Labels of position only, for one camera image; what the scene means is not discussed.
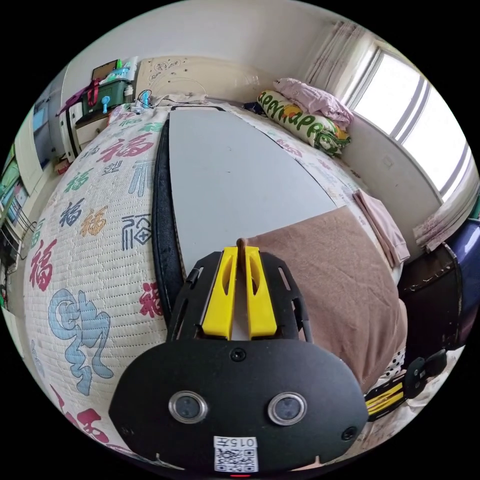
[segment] qr code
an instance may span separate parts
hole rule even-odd
[[[257,449],[216,448],[215,470],[217,472],[258,472]]]

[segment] yellow clamp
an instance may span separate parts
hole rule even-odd
[[[202,323],[203,333],[207,336],[232,338],[237,263],[238,248],[226,247]],[[277,331],[277,322],[257,247],[245,247],[245,274],[249,338],[272,337]]]

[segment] headboard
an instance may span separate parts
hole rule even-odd
[[[135,95],[151,90],[166,94],[206,94],[232,102],[254,102],[262,90],[271,89],[274,78],[253,66],[202,56],[159,56],[141,61]]]

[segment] window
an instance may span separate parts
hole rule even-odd
[[[347,102],[401,144],[446,200],[469,159],[465,136],[440,94],[394,54],[378,48]]]

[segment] camera lens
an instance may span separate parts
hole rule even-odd
[[[305,416],[307,402],[294,392],[280,393],[268,404],[268,416],[277,425],[288,426],[298,423]]]
[[[203,420],[208,411],[205,400],[192,391],[179,391],[168,402],[171,416],[184,424],[196,424]]]

